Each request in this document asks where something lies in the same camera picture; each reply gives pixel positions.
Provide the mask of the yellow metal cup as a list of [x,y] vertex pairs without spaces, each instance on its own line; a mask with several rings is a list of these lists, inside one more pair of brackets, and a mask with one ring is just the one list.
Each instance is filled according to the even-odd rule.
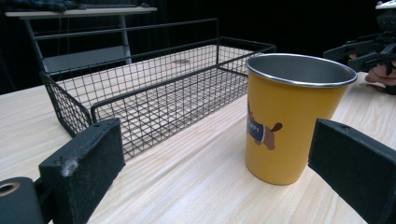
[[264,182],[292,184],[307,165],[316,120],[332,117],[357,73],[289,53],[254,56],[246,67],[246,166]]

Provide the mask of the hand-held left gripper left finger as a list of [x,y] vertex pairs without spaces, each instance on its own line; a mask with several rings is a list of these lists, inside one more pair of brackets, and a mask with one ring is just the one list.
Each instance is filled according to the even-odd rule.
[[39,164],[56,202],[54,224],[86,224],[125,165],[120,121],[94,123]]

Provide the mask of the grey metal shelf table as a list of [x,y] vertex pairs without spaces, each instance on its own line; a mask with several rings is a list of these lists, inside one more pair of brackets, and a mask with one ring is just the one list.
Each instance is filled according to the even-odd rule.
[[[106,63],[112,60],[125,59],[131,56],[131,50],[128,40],[125,17],[127,15],[149,14],[155,12],[156,7],[102,7],[93,8],[85,7],[84,9],[71,9],[65,12],[53,11],[14,11],[6,12],[5,15],[10,18],[19,18],[25,24],[27,33],[32,41],[35,56],[39,62],[40,68],[48,73],[54,73],[59,70],[72,69],[93,63]],[[32,20],[49,20],[49,19],[71,19],[71,18],[89,18],[89,17],[109,17],[116,16],[120,27],[116,29],[105,29],[96,31],[70,32],[58,35],[36,35],[31,25]],[[109,33],[120,33],[122,43],[115,47],[92,49],[87,51],[67,53],[65,55],[45,57],[39,47],[39,40],[60,39],[75,36],[99,35]]]

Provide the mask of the dark cloth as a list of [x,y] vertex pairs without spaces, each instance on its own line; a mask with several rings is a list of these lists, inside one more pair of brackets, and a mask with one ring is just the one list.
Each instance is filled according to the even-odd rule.
[[0,11],[55,11],[76,9],[75,0],[0,0]]

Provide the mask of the black wire basket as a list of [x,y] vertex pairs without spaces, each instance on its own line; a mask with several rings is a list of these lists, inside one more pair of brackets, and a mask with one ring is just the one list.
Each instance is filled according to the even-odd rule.
[[215,19],[150,25],[167,47],[44,72],[57,119],[71,136],[119,119],[129,160],[246,95],[248,58],[273,44],[219,35]]

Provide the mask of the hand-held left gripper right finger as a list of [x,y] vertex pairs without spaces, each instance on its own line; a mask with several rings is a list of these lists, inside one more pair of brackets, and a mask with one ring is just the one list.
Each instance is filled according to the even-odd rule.
[[308,166],[368,224],[396,224],[396,150],[345,124],[318,119]]

